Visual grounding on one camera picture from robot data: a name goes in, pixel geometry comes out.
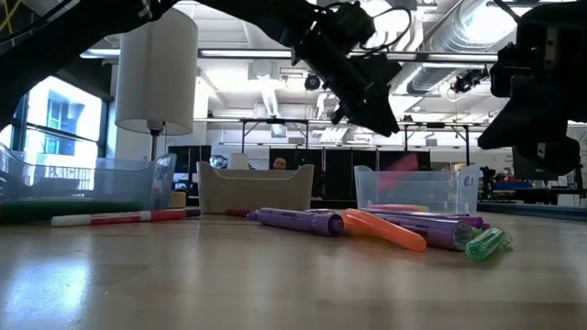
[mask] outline plastic storage bin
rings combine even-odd
[[[167,209],[175,161],[173,154],[154,162],[31,154],[0,144],[0,203],[85,200]]]
[[[450,171],[372,171],[355,166],[358,207],[373,204],[427,206],[430,212],[477,212],[479,166]]]

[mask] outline person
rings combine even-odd
[[[287,161],[285,159],[278,157],[273,161],[273,169],[274,170],[287,170]]]

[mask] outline purple highlighter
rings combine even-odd
[[[395,214],[375,214],[381,219],[422,236],[429,246],[464,251],[473,240],[470,225],[448,219],[431,219]]]
[[[342,235],[342,217],[334,213],[314,214],[309,212],[261,208],[247,214],[250,221],[258,221],[266,226],[294,229],[311,234],[330,237]]]
[[[412,216],[417,218],[423,219],[437,219],[437,220],[453,220],[465,223],[469,226],[479,228],[482,230],[486,230],[489,228],[489,225],[483,222],[483,218],[480,216],[470,216],[470,215],[453,215],[453,214],[431,214],[431,213],[424,213],[424,212],[404,212],[404,211],[387,211],[387,210],[378,210],[378,209],[370,209],[370,208],[362,208],[360,209],[362,212],[367,212],[370,214],[379,214],[379,215],[398,215],[398,216]]]
[[[313,214],[318,214],[318,215],[335,213],[335,211],[331,210],[331,209],[309,209],[309,210],[305,210],[305,211],[308,213],[313,213]]]

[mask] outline ceiling light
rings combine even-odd
[[[236,118],[194,118],[194,122],[205,122],[205,123],[240,123],[240,119],[236,119]]]
[[[120,49],[88,49],[80,57],[83,59],[117,59]]]
[[[199,55],[207,59],[290,59],[290,50],[200,49]]]
[[[352,51],[350,56],[359,56],[365,51]],[[117,59],[120,49],[89,49],[80,57],[84,59]],[[200,49],[200,59],[227,59],[227,60],[290,60],[292,53],[285,49]],[[463,66],[472,64],[486,64],[497,62],[497,54],[488,53],[425,53],[414,51],[392,51],[387,53],[387,58],[393,61],[426,62],[426,63],[460,63]]]

